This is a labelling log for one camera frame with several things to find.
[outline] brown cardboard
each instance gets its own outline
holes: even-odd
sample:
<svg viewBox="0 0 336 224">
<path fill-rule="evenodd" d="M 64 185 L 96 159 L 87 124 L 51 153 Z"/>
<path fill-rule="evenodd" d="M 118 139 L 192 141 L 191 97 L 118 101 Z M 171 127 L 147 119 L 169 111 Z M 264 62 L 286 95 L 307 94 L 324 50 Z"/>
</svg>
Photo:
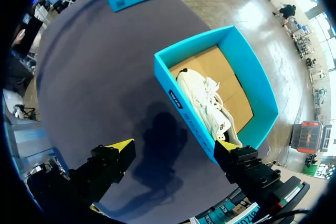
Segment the brown cardboard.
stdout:
<svg viewBox="0 0 336 224">
<path fill-rule="evenodd" d="M 253 117 L 248 99 L 237 80 L 230 64 L 221 50 L 214 46 L 199 54 L 172 66 L 169 70 L 174 78 L 184 68 L 199 72 L 204 77 L 210 77 L 220 82 L 217 93 L 224 103 L 224 107 L 233 116 L 235 129 L 239 132 Z"/>
<path fill-rule="evenodd" d="M 249 205 L 251 205 L 251 202 L 248 200 L 248 198 L 245 198 L 243 201 L 246 201 L 247 203 L 249 203 Z M 234 214 L 234 216 L 238 216 L 240 215 L 242 212 L 244 212 L 247 209 L 247 207 L 243 206 L 241 203 L 238 204 L 234 209 L 232 209 L 232 212 Z"/>
</svg>

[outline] label on box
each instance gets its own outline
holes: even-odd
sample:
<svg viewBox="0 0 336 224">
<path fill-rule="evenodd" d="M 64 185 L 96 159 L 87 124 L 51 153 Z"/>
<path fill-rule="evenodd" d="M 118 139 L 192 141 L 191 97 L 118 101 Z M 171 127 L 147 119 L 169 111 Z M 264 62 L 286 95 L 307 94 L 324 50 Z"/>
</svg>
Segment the label on box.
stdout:
<svg viewBox="0 0 336 224">
<path fill-rule="evenodd" d="M 257 203 L 253 203 L 249 208 L 242 212 L 239 216 L 232 219 L 229 224 L 250 224 L 253 223 L 252 219 L 257 214 L 259 206 Z"/>
<path fill-rule="evenodd" d="M 176 95 L 174 94 L 174 92 L 172 90 L 169 90 L 169 95 L 171 96 L 171 98 L 173 99 L 173 101 L 175 102 L 176 106 L 179 109 L 183 109 L 180 101 L 177 99 Z"/>
</svg>

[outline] dark gray table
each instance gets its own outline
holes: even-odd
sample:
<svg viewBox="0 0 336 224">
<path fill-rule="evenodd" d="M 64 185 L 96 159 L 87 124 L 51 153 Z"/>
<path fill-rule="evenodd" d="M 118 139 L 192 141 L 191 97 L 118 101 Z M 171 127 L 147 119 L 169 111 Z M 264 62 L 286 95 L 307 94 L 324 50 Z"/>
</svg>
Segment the dark gray table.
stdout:
<svg viewBox="0 0 336 224">
<path fill-rule="evenodd" d="M 154 77 L 155 52 L 209 30 L 180 0 L 150 0 L 114 13 L 78 0 L 43 34 L 37 89 L 41 118 L 61 162 L 135 139 L 136 159 L 99 207 L 127 223 L 177 223 L 236 186 L 207 158 Z"/>
</svg>

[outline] concrete floor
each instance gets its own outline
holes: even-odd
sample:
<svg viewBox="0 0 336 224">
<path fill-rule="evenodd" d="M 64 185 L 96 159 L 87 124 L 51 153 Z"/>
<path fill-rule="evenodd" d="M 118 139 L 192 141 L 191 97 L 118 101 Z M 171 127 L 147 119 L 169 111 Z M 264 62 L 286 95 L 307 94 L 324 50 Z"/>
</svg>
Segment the concrete floor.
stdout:
<svg viewBox="0 0 336 224">
<path fill-rule="evenodd" d="M 235 25 L 258 56 L 272 85 L 279 118 L 270 131 L 265 162 L 287 161 L 289 169 L 302 171 L 305 154 L 288 147 L 292 125 L 313 120 L 312 87 L 304 61 L 281 22 L 273 17 L 274 7 L 265 0 L 182 0 L 210 28 Z M 25 101 L 37 106 L 35 80 Z"/>
</svg>

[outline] cable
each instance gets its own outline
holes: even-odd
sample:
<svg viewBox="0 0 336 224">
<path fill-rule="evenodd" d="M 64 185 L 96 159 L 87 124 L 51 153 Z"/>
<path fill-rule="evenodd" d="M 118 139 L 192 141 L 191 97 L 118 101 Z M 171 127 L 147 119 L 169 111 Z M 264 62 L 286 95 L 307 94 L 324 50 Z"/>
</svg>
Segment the cable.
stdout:
<svg viewBox="0 0 336 224">
<path fill-rule="evenodd" d="M 288 216 L 292 216 L 292 215 L 296 215 L 296 214 L 307 214 L 309 213 L 309 210 L 304 210 L 304 209 L 299 209 L 299 210 L 294 210 L 294 211 L 290 211 L 290 212 L 284 212 L 282 214 L 278 214 L 278 215 L 274 215 L 269 219 L 263 220 L 262 222 L 258 222 L 258 224 L 270 224 L 273 223 L 276 220 L 288 217 Z"/>
</svg>

